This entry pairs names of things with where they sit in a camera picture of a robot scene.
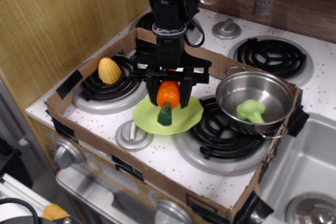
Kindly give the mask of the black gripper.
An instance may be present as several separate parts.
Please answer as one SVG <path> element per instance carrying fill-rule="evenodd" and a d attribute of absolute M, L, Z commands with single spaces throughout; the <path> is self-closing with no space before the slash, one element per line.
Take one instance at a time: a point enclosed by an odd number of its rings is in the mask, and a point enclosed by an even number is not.
<path fill-rule="evenodd" d="M 153 28 L 155 52 L 131 57 L 132 77 L 145 81 L 150 101 L 158 105 L 157 94 L 161 80 L 180 82 L 181 108 L 188 106 L 192 87 L 209 82 L 208 60 L 191 56 L 185 51 L 185 28 L 166 30 Z"/>

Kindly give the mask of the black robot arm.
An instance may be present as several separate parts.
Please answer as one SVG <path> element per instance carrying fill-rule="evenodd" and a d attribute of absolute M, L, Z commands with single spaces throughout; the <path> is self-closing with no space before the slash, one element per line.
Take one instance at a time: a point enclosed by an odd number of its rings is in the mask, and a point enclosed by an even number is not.
<path fill-rule="evenodd" d="M 185 45 L 198 48 L 203 43 L 192 44 L 186 36 L 187 25 L 193 24 L 199 13 L 200 0 L 149 0 L 154 16 L 152 26 L 156 36 L 156 50 L 151 54 L 131 57 L 132 76 L 146 83 L 150 101 L 158 105 L 157 94 L 162 81 L 179 82 L 180 106 L 187 107 L 192 88 L 198 83 L 209 82 L 211 62 L 191 56 Z"/>

